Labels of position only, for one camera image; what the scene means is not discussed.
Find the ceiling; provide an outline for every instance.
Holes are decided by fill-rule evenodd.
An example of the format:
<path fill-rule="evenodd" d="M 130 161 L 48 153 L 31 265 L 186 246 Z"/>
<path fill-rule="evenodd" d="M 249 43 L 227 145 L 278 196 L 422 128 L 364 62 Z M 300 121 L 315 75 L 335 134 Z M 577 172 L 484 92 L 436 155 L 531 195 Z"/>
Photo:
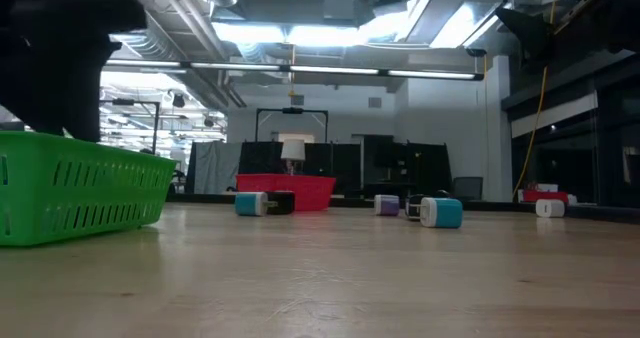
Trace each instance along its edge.
<path fill-rule="evenodd" d="M 406 13 L 406 16 L 402 16 L 402 21 L 398 20 L 400 23 L 392 22 L 397 26 L 394 26 L 394 32 L 398 32 L 395 40 L 393 37 L 391 40 L 376 38 L 373 42 L 369 40 L 369 43 L 328 47 L 317 46 L 317 44 L 306 46 L 303 41 L 302 44 L 296 44 L 294 51 L 291 45 L 282 44 L 282 42 L 257 42 L 249 44 L 247 48 L 247 44 L 222 40 L 220 37 L 225 37 L 228 34 L 222 32 L 219 26 L 214 29 L 211 23 L 276 26 L 285 32 L 286 39 L 290 39 L 293 34 L 292 29 L 296 24 L 304 25 L 305 19 L 315 19 L 314 14 L 317 12 L 313 10 L 315 9 L 314 5 L 327 0 L 284 0 L 285 11 L 279 3 L 283 0 L 239 0 L 233 7 L 216 7 L 213 12 L 211 12 L 210 4 L 205 0 L 188 0 L 189 2 L 186 0 L 140 1 L 148 12 L 150 21 L 148 31 L 151 31 L 156 37 L 150 44 L 154 49 L 147 47 L 146 51 L 140 54 L 140 49 L 131 48 L 131 45 L 125 44 L 123 49 L 116 52 L 112 58 L 154 59 L 161 53 L 165 57 L 167 55 L 172 57 L 168 60 L 287 64 L 294 59 L 295 64 L 310 66 L 375 67 L 453 72 L 478 72 L 484 68 L 484 64 L 469 56 L 464 49 L 434 49 L 433 46 L 447 46 L 449 44 L 461 46 L 462 42 L 458 42 L 459 37 L 456 37 L 455 34 L 466 29 L 467 33 L 463 37 L 469 36 L 490 18 L 493 9 L 504 3 L 504 0 L 426 0 L 428 2 L 426 8 L 423 7 L 423 10 L 416 8 L 416 15 L 412 16 Z M 376 0 L 362 1 L 366 3 L 365 10 L 371 9 L 376 4 Z M 400 3 L 404 7 L 403 9 L 407 7 L 406 1 L 410 0 L 403 0 Z M 509 1 L 521 10 L 544 12 L 545 3 L 548 0 Z M 325 6 L 325 19 L 327 9 L 329 8 Z M 354 22 L 361 15 L 357 12 L 354 13 Z M 411 22 L 411 17 L 415 18 L 415 23 Z M 205 28 L 210 32 L 199 25 L 199 22 L 204 22 L 207 25 Z M 333 20 L 331 22 L 333 22 L 331 25 L 355 24 L 351 21 L 347 23 L 340 21 L 339 24 Z M 412 29 L 406 32 L 406 38 L 398 39 L 399 31 L 406 30 L 403 27 L 407 25 Z M 322 39 L 329 38 L 327 35 L 322 37 Z M 265 37 L 258 35 L 256 38 L 258 41 L 261 39 L 265 39 Z M 500 24 L 493 24 L 470 47 L 485 49 L 489 56 L 492 56 L 515 53 L 518 46 L 515 38 L 501 28 Z M 191 89 L 192 95 L 202 101 L 205 107 L 223 112 L 230 108 L 246 105 L 242 100 L 242 94 L 237 94 L 246 91 L 242 88 L 244 86 L 269 87 L 291 83 L 288 74 L 277 72 L 229 72 L 221 76 L 219 71 L 198 71 L 196 69 L 194 71 L 196 71 L 195 76 L 177 78 Z M 211 92 L 213 88 L 217 89 L 223 81 L 230 82 L 227 86 L 236 95 L 230 94 L 228 91 L 214 92 L 215 94 Z M 403 80 L 384 77 L 298 73 L 295 75 L 294 82 L 296 85 L 385 87 L 387 92 L 394 93 Z"/>

